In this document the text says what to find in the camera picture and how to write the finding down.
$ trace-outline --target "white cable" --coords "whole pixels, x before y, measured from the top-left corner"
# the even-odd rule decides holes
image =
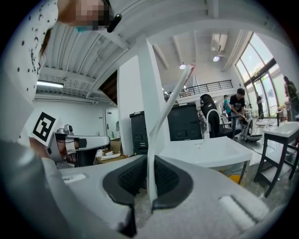
[[[167,117],[170,110],[172,109],[179,93],[182,91],[182,88],[185,85],[188,78],[190,77],[194,67],[195,67],[194,65],[188,65],[184,69],[180,80],[178,81],[176,87],[174,88],[170,98],[168,99],[166,106],[161,112],[159,120],[157,121],[157,123],[155,124],[155,126],[153,127],[153,129],[149,134],[147,188],[148,188],[149,201],[151,205],[153,204],[153,201],[157,198],[155,168],[154,168],[157,136],[161,128],[161,125],[163,124],[165,118]]]

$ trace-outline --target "white pillar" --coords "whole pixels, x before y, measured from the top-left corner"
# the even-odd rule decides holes
[[[158,121],[166,103],[153,47],[144,34],[136,39],[136,43],[145,123],[148,139],[150,139],[150,132]],[[169,141],[168,120],[166,118],[157,137],[156,154],[160,153]]]
[[[138,56],[124,63],[117,73],[117,106],[124,155],[133,154],[130,114],[143,111]]]

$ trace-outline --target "blue shirt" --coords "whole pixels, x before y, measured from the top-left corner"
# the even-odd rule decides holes
[[[229,100],[225,99],[224,100],[224,105],[225,105],[225,108],[226,108],[226,113],[231,113],[232,110],[228,107],[227,103],[229,104]]]

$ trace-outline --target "railing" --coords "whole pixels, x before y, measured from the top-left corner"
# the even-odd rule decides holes
[[[224,80],[224,81],[218,81],[213,82],[209,84],[201,84],[192,86],[186,89],[183,89],[178,98],[187,97],[191,95],[197,95],[197,94],[205,94],[211,91],[219,91],[219,90],[225,90],[225,89],[231,89],[233,88],[232,81],[231,80]],[[167,101],[170,97],[170,94],[164,94],[164,99]]]

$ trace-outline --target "black chair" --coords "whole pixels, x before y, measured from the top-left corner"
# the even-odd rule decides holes
[[[208,94],[204,94],[200,97],[201,111],[207,119],[207,115],[210,110],[217,110],[216,104],[214,103],[212,97]],[[241,132],[240,129],[235,129],[235,117],[232,117],[232,128],[225,128],[223,124],[220,124],[219,113],[211,111],[207,119],[211,125],[210,138],[219,138],[227,136],[228,138],[234,138],[236,134]]]

